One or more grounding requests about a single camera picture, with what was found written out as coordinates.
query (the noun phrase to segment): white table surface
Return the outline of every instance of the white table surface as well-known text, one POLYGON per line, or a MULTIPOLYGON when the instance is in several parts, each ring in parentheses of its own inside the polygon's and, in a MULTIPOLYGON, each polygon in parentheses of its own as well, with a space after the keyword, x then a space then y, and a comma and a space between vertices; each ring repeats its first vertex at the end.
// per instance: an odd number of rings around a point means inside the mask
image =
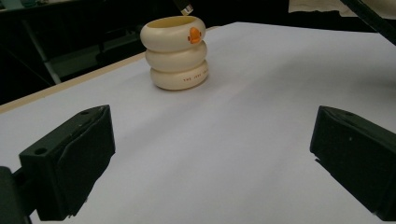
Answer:
POLYGON ((0 164, 16 171, 33 142, 110 105, 116 154, 63 223, 383 223, 309 144, 320 105, 396 133, 396 47, 379 34, 243 22, 205 42, 209 77, 196 88, 156 88, 142 59, 0 114, 0 164))

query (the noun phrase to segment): stacked ring toy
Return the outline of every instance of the stacked ring toy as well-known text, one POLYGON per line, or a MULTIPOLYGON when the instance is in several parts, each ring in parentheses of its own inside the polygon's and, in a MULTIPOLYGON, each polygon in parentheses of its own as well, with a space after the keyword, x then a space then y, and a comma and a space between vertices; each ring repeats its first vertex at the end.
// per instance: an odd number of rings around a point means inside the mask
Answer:
POLYGON ((154 84, 166 90, 185 90, 208 75, 205 24, 197 17, 175 16, 147 23, 140 32, 154 84))

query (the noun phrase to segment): orange duck sticker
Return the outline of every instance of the orange duck sticker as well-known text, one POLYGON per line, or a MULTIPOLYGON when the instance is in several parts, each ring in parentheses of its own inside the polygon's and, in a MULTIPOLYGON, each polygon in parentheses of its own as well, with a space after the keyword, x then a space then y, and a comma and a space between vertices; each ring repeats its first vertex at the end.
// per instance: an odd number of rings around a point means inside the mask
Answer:
POLYGON ((199 43, 201 41, 201 32, 195 28, 195 27, 191 27, 190 28, 190 36, 188 37, 190 43, 192 44, 196 44, 199 43))

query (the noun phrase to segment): screw hole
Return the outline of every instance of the screw hole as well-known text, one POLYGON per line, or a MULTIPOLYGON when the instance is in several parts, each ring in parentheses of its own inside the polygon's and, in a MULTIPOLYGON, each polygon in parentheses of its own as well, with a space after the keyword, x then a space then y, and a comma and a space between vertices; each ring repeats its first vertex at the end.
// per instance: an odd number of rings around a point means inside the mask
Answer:
POLYGON ((36 155, 42 155, 42 154, 44 154, 46 152, 47 152, 47 150, 45 148, 43 148, 43 147, 35 150, 35 154, 36 155))

